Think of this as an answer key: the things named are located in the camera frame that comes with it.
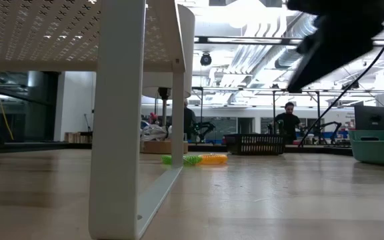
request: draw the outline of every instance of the ceiling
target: ceiling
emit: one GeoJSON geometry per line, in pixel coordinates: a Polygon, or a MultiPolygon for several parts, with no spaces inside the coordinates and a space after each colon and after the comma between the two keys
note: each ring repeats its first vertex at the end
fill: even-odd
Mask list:
{"type": "MultiPolygon", "coordinates": [[[[289,11],[283,3],[282,7],[280,5],[271,7],[265,6],[266,1],[263,0],[217,1],[217,6],[212,0],[176,0],[176,2],[189,7],[194,12],[196,16],[195,36],[303,38],[315,30],[312,25],[314,16],[289,11]]],[[[377,38],[384,39],[384,32],[377,38]]],[[[379,51],[380,48],[376,48],[366,56],[334,71],[308,87],[311,89],[341,89],[342,84],[348,83],[362,72],[379,51]]],[[[195,87],[259,89],[268,89],[273,84],[278,84],[280,88],[285,88],[299,61],[300,56],[295,53],[294,49],[285,46],[195,44],[192,84],[195,87]],[[210,53],[212,58],[210,66],[200,64],[203,53],[210,53]]],[[[384,84],[380,84],[381,79],[384,79],[384,54],[376,67],[362,78],[360,90],[384,90],[384,84]]],[[[362,97],[363,101],[367,101],[368,97],[372,98],[376,94],[356,95],[362,97]]],[[[314,100],[308,94],[304,94],[302,98],[302,100],[306,99],[306,101],[299,101],[303,106],[314,105],[314,100]]],[[[332,98],[321,97],[324,101],[323,104],[328,104],[332,98]]],[[[290,99],[288,94],[280,97],[280,101],[288,101],[288,99],[290,99]]],[[[196,95],[193,95],[190,100],[194,103],[201,102],[196,95]]],[[[260,95],[256,91],[245,93],[245,91],[216,90],[204,91],[203,102],[207,105],[271,105],[273,100],[272,96],[260,95]]]]}

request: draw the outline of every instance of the yellow toy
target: yellow toy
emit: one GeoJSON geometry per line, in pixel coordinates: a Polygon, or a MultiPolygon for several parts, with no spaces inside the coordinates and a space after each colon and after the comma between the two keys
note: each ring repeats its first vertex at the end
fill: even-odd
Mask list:
{"type": "Polygon", "coordinates": [[[204,154],[200,158],[202,161],[198,165],[222,165],[227,162],[227,156],[223,154],[204,154]]]}

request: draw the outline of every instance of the green toy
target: green toy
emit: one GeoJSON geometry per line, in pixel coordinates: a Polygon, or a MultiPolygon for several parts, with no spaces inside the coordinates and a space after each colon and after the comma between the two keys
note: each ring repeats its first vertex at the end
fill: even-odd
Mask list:
{"type": "MultiPolygon", "coordinates": [[[[171,156],[169,155],[161,156],[161,160],[164,164],[172,164],[171,156]]],[[[194,166],[195,164],[200,163],[202,160],[203,158],[200,156],[183,156],[184,165],[194,166]]]]}

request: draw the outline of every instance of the cardboard box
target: cardboard box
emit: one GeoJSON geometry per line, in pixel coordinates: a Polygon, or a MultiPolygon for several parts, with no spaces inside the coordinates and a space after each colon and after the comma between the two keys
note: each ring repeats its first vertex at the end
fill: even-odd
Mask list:
{"type": "MultiPolygon", "coordinates": [[[[183,153],[187,153],[188,143],[183,142],[183,153]]],[[[140,142],[141,153],[171,154],[171,141],[143,141],[140,142]]]]}

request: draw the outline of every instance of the yellow cable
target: yellow cable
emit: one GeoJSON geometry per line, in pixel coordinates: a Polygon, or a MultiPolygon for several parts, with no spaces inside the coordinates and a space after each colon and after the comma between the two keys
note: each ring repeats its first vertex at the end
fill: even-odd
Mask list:
{"type": "Polygon", "coordinates": [[[11,132],[10,126],[8,126],[7,117],[5,116],[4,107],[3,107],[3,102],[1,101],[1,99],[0,99],[0,105],[1,105],[1,111],[3,112],[3,117],[4,117],[4,121],[5,121],[5,126],[7,127],[8,132],[10,133],[11,140],[14,140],[13,133],[11,132]]]}

